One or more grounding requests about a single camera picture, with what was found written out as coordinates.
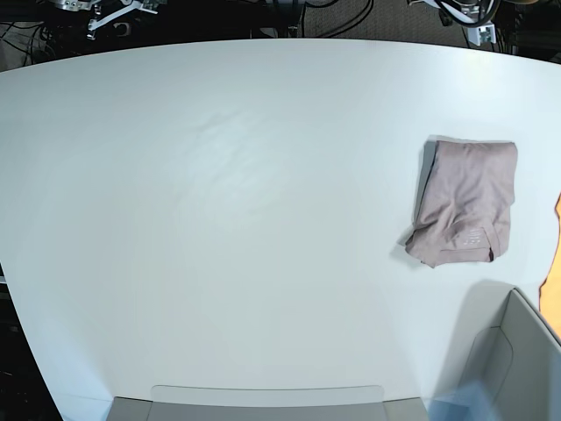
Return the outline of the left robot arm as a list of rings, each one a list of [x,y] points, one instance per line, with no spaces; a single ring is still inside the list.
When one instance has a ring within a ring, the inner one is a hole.
[[[427,4],[465,28],[476,28],[492,21],[501,0],[407,0],[406,3]]]

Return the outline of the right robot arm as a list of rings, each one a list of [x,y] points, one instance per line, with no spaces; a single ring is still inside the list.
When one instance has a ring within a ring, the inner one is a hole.
[[[90,11],[100,0],[48,0],[55,8],[63,11]]]

